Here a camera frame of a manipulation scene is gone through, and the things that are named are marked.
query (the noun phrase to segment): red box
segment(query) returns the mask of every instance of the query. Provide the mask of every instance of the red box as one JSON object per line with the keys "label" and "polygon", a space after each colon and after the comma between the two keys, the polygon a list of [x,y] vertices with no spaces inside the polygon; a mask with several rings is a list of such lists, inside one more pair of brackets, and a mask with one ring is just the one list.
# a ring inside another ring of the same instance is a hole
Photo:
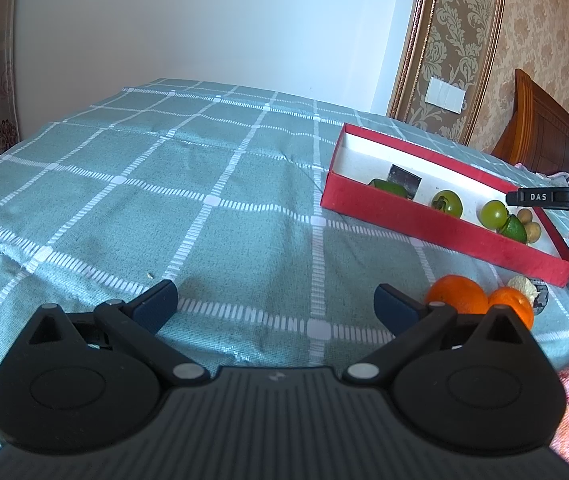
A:
{"label": "red box", "polygon": [[[414,200],[367,185],[372,178],[385,180],[391,164],[422,177]],[[460,195],[465,209],[462,219],[423,205],[430,203],[430,198],[425,201],[424,197],[432,198],[438,189],[451,189]],[[506,203],[504,195],[516,189],[510,182],[454,158],[345,124],[333,151],[321,206],[552,285],[565,286],[569,281],[569,248],[542,209],[533,208],[537,217],[534,219],[542,228],[542,237],[536,242],[538,248],[479,224],[477,211],[482,205],[496,198]]]}

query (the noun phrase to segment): light switch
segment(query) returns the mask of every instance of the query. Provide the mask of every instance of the light switch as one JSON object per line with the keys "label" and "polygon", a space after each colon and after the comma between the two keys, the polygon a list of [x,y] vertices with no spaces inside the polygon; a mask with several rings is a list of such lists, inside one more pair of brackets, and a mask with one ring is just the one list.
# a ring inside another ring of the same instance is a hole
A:
{"label": "light switch", "polygon": [[462,111],[465,95],[463,89],[432,77],[424,101],[459,114]]}

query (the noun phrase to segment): teal plaid bed sheet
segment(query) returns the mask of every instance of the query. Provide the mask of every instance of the teal plaid bed sheet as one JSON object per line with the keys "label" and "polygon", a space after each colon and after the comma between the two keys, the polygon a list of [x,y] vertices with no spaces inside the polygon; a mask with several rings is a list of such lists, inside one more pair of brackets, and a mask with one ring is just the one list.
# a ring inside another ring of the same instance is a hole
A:
{"label": "teal plaid bed sheet", "polygon": [[[523,186],[546,182],[389,118],[297,96],[160,79],[51,123],[0,157],[0,361],[32,312],[130,300],[163,278],[182,300],[163,341],[218,365],[344,366],[392,335],[388,282],[421,300],[445,274],[487,292],[512,272],[319,206],[343,123]],[[569,217],[551,212],[563,235]],[[537,340],[569,364],[569,285]]]}

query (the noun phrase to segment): lime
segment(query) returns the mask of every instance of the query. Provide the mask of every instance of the lime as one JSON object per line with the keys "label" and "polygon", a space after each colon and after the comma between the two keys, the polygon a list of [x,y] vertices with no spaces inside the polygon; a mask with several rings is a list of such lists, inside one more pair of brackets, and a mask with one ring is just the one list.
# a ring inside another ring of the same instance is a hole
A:
{"label": "lime", "polygon": [[509,211],[500,200],[487,202],[478,216],[480,222],[487,229],[496,231],[509,219]]}
{"label": "lime", "polygon": [[431,200],[431,207],[447,215],[455,216],[455,218],[462,216],[462,200],[449,189],[440,191],[434,196],[433,200]]}
{"label": "lime", "polygon": [[506,224],[498,229],[497,232],[516,242],[525,244],[527,241],[526,230],[516,215],[509,215]]}
{"label": "lime", "polygon": [[381,178],[374,178],[372,181],[370,181],[369,186],[373,186],[376,189],[381,189],[383,191],[393,193],[394,195],[401,196],[402,198],[408,197],[407,190],[400,186],[400,184],[396,184],[395,182],[388,182],[386,180],[382,180]]}

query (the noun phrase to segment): green tomato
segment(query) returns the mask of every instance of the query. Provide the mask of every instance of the green tomato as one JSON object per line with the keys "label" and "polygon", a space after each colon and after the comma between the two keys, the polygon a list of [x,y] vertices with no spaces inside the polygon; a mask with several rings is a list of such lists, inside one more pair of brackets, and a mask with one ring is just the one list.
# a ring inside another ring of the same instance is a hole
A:
{"label": "green tomato", "polygon": [[491,200],[482,208],[478,218],[484,227],[496,231],[506,224],[509,219],[509,211],[500,200]]}
{"label": "green tomato", "polygon": [[431,207],[455,218],[462,216],[462,200],[453,191],[440,191],[431,201]]}

